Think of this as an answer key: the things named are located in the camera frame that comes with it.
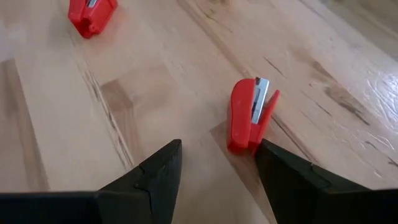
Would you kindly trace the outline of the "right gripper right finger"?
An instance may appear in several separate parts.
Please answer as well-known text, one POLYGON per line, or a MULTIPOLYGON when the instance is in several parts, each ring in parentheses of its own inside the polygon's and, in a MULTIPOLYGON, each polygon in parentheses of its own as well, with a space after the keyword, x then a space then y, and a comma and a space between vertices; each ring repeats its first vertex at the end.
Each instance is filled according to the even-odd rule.
POLYGON ((343 223, 353 214, 345 194, 369 191, 266 139, 255 162, 278 223, 343 223))

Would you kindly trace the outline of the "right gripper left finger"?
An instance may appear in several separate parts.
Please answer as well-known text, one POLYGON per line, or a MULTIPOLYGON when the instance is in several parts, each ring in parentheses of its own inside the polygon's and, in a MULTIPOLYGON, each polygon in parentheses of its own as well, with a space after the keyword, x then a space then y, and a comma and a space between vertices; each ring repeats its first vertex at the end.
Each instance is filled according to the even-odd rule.
POLYGON ((182 141, 173 139, 96 196, 101 223, 171 223, 182 172, 182 141))

